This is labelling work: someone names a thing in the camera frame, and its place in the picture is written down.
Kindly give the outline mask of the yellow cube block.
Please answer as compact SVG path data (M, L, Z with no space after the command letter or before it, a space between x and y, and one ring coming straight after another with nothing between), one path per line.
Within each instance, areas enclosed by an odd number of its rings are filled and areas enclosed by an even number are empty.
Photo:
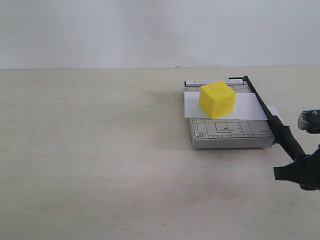
M230 114L236 102L237 93L223 81L216 81L200 87L198 106L210 119Z

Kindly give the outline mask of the grey paper cutter base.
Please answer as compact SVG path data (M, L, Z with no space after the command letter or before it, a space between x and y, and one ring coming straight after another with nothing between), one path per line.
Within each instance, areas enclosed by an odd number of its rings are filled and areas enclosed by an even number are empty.
M194 149L270 148L274 136L266 120L189 117Z

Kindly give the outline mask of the black cutter blade lever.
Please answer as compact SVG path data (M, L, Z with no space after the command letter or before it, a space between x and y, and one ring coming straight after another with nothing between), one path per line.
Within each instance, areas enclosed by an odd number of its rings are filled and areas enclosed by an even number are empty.
M248 76L243 77L243 81L247 83L251 92L255 94L264 114L267 117L267 124L274 136L274 142L279 144L289 157L296 161L306 156L305 151L293 136L291 129L288 125L283 124L277 115L273 115L267 105L264 103L254 85Z

